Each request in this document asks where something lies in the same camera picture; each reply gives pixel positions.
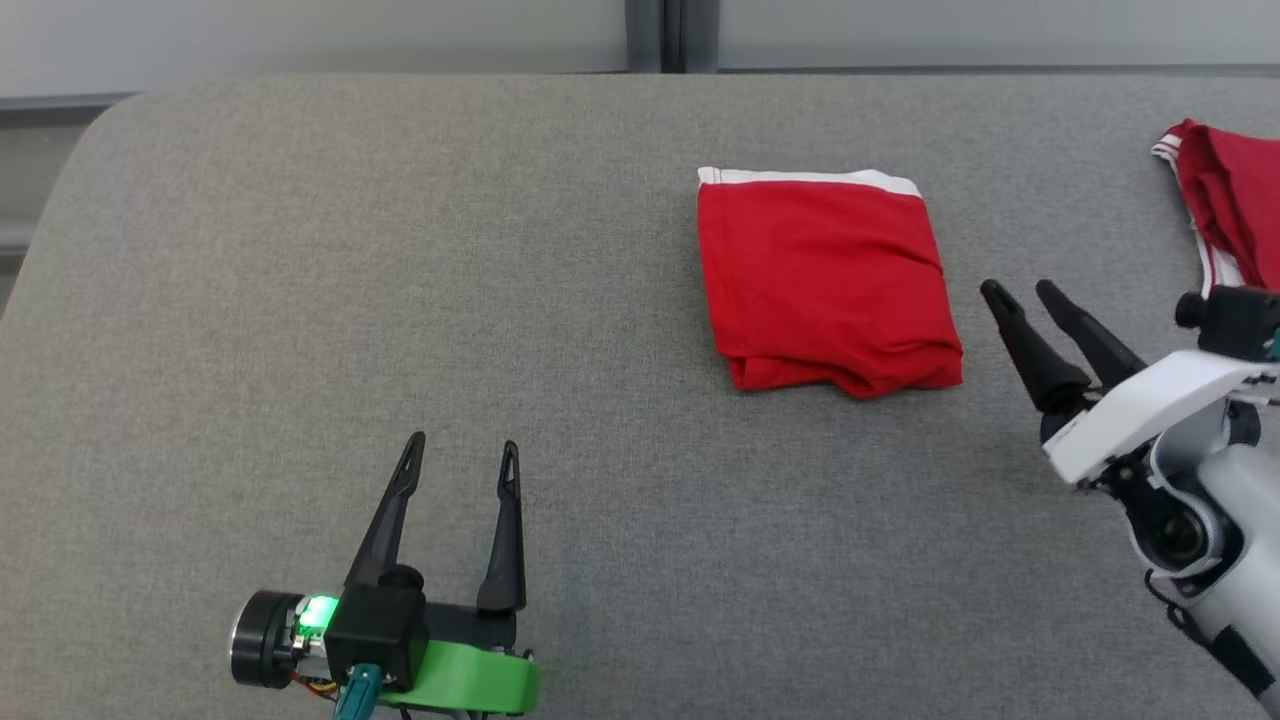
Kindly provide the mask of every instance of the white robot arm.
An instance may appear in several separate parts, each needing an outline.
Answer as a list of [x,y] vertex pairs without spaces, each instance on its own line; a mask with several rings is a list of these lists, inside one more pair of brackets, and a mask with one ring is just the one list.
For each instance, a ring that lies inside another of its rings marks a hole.
[[1229,287],[1184,296],[1178,323],[1199,328],[1199,348],[1147,366],[1053,283],[1036,290],[1101,380],[1092,387],[1053,352],[1000,283],[982,284],[1044,414],[1050,464],[1065,483],[1124,506],[1170,621],[1280,720],[1280,473],[1254,447],[1254,405],[1280,401],[1244,395],[1280,374],[1280,296]]

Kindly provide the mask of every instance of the white wall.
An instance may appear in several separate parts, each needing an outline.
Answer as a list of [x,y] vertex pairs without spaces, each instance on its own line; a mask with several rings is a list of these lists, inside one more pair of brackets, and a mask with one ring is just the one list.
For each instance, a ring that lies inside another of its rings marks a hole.
[[721,0],[721,67],[1280,63],[1280,0]]
[[625,68],[622,0],[0,0],[0,99],[260,72]]

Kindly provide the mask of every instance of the teal connector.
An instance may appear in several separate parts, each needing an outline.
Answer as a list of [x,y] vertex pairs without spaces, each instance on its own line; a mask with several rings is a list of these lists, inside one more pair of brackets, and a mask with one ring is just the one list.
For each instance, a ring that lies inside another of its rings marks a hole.
[[333,711],[333,720],[369,720],[383,694],[383,671],[376,665],[356,665]]

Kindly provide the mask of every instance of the folded red cloth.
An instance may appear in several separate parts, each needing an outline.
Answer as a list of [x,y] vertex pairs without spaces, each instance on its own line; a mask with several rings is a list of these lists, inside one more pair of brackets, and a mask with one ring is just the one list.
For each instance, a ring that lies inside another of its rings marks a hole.
[[1169,160],[1192,213],[1208,295],[1215,284],[1280,290],[1280,141],[1188,118],[1151,149]]
[[911,181],[877,170],[698,176],[712,331],[739,388],[831,380],[876,397],[960,384],[960,338]]

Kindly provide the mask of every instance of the gray table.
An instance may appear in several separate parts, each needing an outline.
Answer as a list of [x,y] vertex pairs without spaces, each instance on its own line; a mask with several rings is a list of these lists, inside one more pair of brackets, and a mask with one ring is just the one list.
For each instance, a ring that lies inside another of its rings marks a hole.
[[[1070,496],[977,293],[1052,275],[1133,347],[1198,284],[1147,150],[1280,136],[1280,83],[276,77],[86,133],[0,320],[12,717],[324,717],[230,683],[257,588],[333,589],[408,434],[402,557],[484,571],[521,443],[540,717],[1261,717]],[[695,168],[914,179],[964,387],[737,393]],[[1043,313],[1033,315],[1044,320]]]

